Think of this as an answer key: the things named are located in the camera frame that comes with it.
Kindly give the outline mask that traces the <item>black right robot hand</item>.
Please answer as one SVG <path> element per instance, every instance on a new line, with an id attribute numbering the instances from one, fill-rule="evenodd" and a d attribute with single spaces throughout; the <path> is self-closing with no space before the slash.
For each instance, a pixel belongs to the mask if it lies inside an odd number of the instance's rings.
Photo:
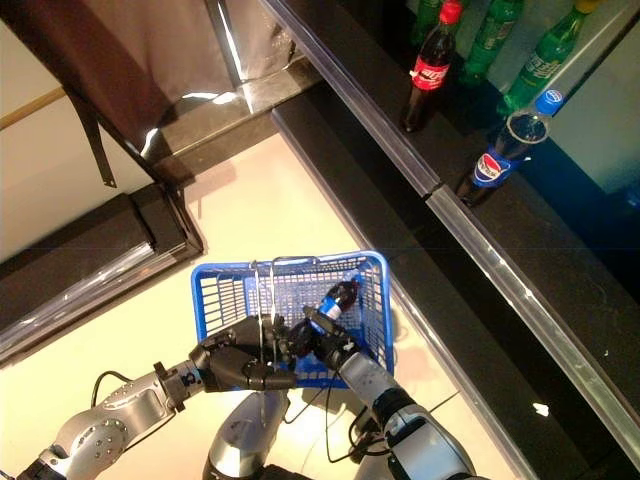
<path id="1" fill-rule="evenodd" d="M 355 338 L 329 316 L 311 306 L 303 307 L 304 319 L 287 334 L 288 349 L 298 358 L 313 353 L 328 369 L 339 371 L 360 352 Z"/>

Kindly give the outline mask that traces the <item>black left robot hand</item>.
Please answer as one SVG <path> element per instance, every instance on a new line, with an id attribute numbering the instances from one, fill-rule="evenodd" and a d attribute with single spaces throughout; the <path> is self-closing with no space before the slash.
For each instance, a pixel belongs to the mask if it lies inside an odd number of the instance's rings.
<path id="1" fill-rule="evenodd" d="M 262 320 L 261 333 L 257 316 L 228 324 L 200 341 L 189 359 L 197 369 L 204 391 L 288 390 L 297 383 L 296 374 L 287 369 L 275 370 L 273 336 L 266 333 L 271 319 Z"/>

